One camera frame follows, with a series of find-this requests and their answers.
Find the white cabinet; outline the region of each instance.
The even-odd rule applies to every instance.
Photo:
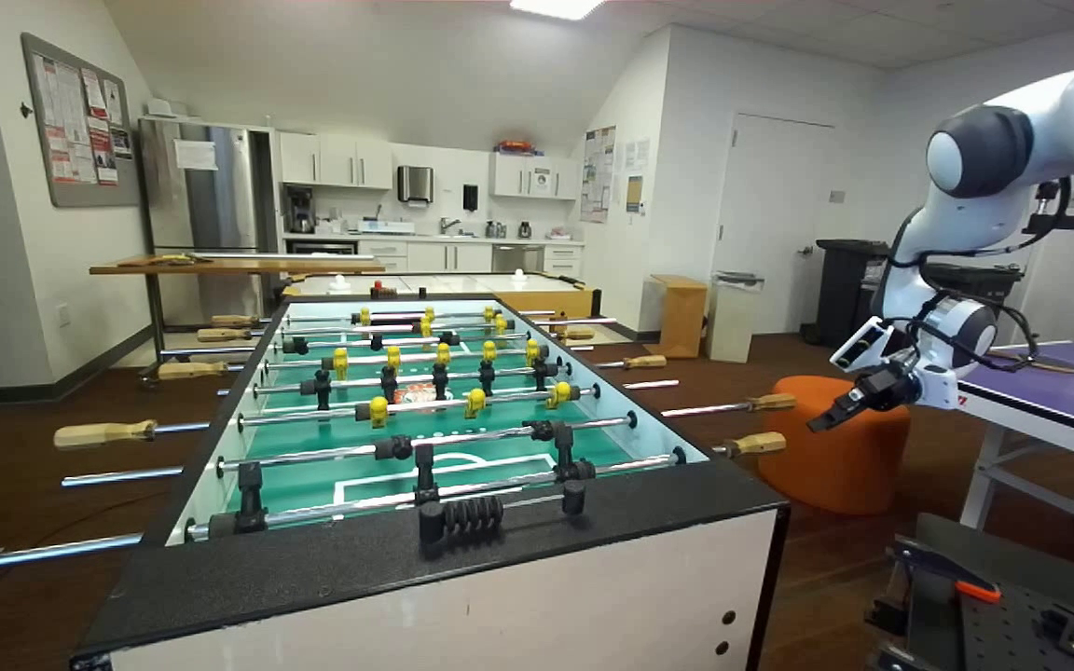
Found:
[[[390,190],[390,150],[376,137],[279,133],[279,182]]]
[[[446,246],[409,246],[409,273],[446,273]]]
[[[313,133],[274,133],[279,140],[279,182],[313,182]]]
[[[545,246],[545,274],[581,274],[578,246]]]
[[[491,246],[409,246],[409,273],[491,273]]]
[[[323,186],[390,190],[386,140],[323,133],[313,175]]]
[[[532,196],[532,201],[573,201],[578,170],[563,156],[511,156],[491,154],[491,192]]]
[[[457,273],[491,273],[491,246],[457,246],[453,268]]]
[[[409,268],[409,246],[406,241],[361,240],[359,253],[373,253],[383,263],[383,273],[406,273]]]

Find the ceiling light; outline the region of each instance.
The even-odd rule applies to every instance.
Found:
[[[516,11],[550,15],[550,20],[563,20],[563,22],[581,22],[601,4],[604,0],[511,0]]]

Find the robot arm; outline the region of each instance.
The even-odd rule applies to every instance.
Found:
[[[946,118],[928,140],[928,192],[902,225],[881,274],[881,309],[830,361],[854,388],[811,420],[836,427],[856,409],[958,405],[958,380],[997,340],[997,309],[941,293],[925,256],[997,253],[1031,212],[1031,190],[1074,175],[1074,71],[990,97]]]

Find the foosball table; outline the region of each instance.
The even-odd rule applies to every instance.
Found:
[[[299,298],[74,666],[752,666],[783,522],[494,298]]]

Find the stainless steel refrigerator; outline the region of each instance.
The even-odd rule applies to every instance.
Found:
[[[274,253],[273,133],[182,118],[139,122],[154,253]],[[264,274],[160,274],[164,325],[264,313]]]

